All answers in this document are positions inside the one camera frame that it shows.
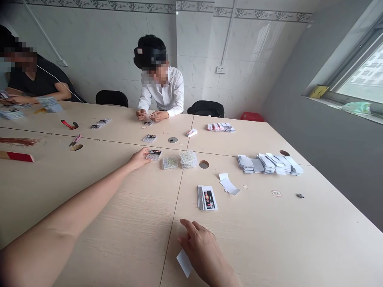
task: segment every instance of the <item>decorative border tile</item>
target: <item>decorative border tile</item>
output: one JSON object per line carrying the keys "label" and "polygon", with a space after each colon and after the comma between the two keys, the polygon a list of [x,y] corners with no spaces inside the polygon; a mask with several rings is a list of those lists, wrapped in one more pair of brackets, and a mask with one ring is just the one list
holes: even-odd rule
{"label": "decorative border tile", "polygon": [[[232,8],[215,7],[215,17],[231,17],[233,12]],[[268,20],[268,21],[282,21],[282,22],[298,22],[308,23],[312,13],[301,12],[284,12],[284,11],[268,11],[268,10],[252,10],[237,8],[234,18],[240,19],[255,19],[255,20]]]}
{"label": "decorative border tile", "polygon": [[[22,0],[12,0],[22,4]],[[26,0],[31,5],[56,6],[80,9],[98,9],[114,11],[130,11],[145,13],[175,14],[176,6],[171,4],[137,3],[108,0]]]}
{"label": "decorative border tile", "polygon": [[214,2],[206,1],[176,1],[176,10],[192,12],[214,12]]}

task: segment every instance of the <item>red stool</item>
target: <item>red stool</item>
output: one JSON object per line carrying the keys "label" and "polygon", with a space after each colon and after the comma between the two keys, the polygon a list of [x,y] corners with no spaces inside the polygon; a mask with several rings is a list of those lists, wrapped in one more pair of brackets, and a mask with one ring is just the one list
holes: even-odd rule
{"label": "red stool", "polygon": [[260,114],[250,113],[250,112],[244,112],[242,114],[240,120],[250,120],[253,122],[264,122],[265,121]]}

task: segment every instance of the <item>white shirt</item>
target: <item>white shirt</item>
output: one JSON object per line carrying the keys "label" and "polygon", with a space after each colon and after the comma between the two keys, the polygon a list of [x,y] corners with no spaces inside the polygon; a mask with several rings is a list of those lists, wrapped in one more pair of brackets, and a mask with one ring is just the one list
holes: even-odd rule
{"label": "white shirt", "polygon": [[157,102],[159,110],[165,110],[169,113],[169,118],[178,115],[184,111],[184,77],[181,72],[174,67],[168,68],[169,84],[165,87],[143,86],[138,103],[138,109],[149,110],[152,98]]}

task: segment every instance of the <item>white tiled wall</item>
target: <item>white tiled wall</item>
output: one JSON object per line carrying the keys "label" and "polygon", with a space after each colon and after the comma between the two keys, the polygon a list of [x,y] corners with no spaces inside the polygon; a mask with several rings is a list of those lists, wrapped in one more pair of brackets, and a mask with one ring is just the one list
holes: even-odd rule
{"label": "white tiled wall", "polygon": [[[135,2],[176,3],[175,0]],[[233,0],[215,0],[209,4],[232,8],[233,3]],[[237,7],[311,13],[319,3],[320,0],[238,0]],[[20,39],[56,62],[24,6],[13,6],[13,14],[7,18]],[[224,59],[226,73],[217,74],[230,17],[213,16],[213,10],[177,10],[176,15],[29,6],[68,63],[62,69],[87,101],[94,102],[100,90],[120,90],[128,97],[131,107],[138,106],[141,75],[133,63],[133,50],[141,36],[152,33],[165,42],[170,64],[183,74],[184,112],[197,100],[212,100],[224,105],[228,118],[239,118],[244,111],[260,110],[307,27],[306,23],[234,18]]]}

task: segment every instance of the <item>black office chair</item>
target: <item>black office chair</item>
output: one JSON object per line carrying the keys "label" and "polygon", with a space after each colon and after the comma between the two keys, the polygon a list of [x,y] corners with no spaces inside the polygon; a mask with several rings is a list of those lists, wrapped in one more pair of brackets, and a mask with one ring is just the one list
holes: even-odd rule
{"label": "black office chair", "polygon": [[128,98],[123,92],[101,90],[96,95],[96,104],[114,104],[124,107],[128,106]]}
{"label": "black office chair", "polygon": [[195,102],[190,108],[188,108],[188,114],[224,118],[225,109],[220,103],[201,100]]}

